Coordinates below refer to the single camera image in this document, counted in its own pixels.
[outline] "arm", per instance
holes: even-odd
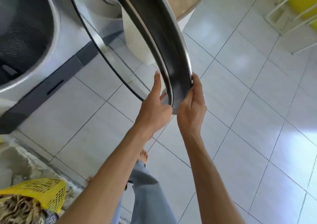
[[[202,85],[194,73],[193,83],[179,107],[177,122],[192,166],[202,223],[244,224],[201,138],[207,108]]]
[[[110,223],[124,187],[145,143],[167,124],[172,115],[162,105],[161,79],[157,72],[154,85],[143,101],[135,124],[107,158],[92,182],[59,219],[58,224]]]

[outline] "washing machine door frame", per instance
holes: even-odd
[[[181,101],[192,87],[192,69],[184,38],[176,18],[167,0],[118,0],[147,43],[160,69],[166,86],[166,102],[173,107],[176,114]],[[143,100],[117,73],[101,51],[101,43],[89,32],[85,21],[77,9],[75,0],[72,3],[83,26],[96,45],[100,54],[121,81],[140,100]]]

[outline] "white tile floor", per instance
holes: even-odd
[[[203,0],[184,29],[208,112],[202,137],[247,224],[313,224],[317,209],[317,55],[289,52],[315,40],[303,27],[279,37],[262,18],[276,0]],[[155,67],[112,48],[149,86]],[[133,125],[141,102],[97,56],[15,136],[79,183]],[[176,117],[145,146],[176,219],[200,223],[190,163]],[[131,219],[134,193],[124,194]]]

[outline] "yellow basket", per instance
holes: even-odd
[[[40,178],[0,190],[0,194],[32,197],[37,199],[44,209],[59,213],[65,199],[66,182],[54,178]]]

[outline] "washing machine door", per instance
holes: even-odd
[[[191,64],[167,0],[72,0],[92,41],[140,100],[161,72],[164,102],[176,114],[192,86]]]

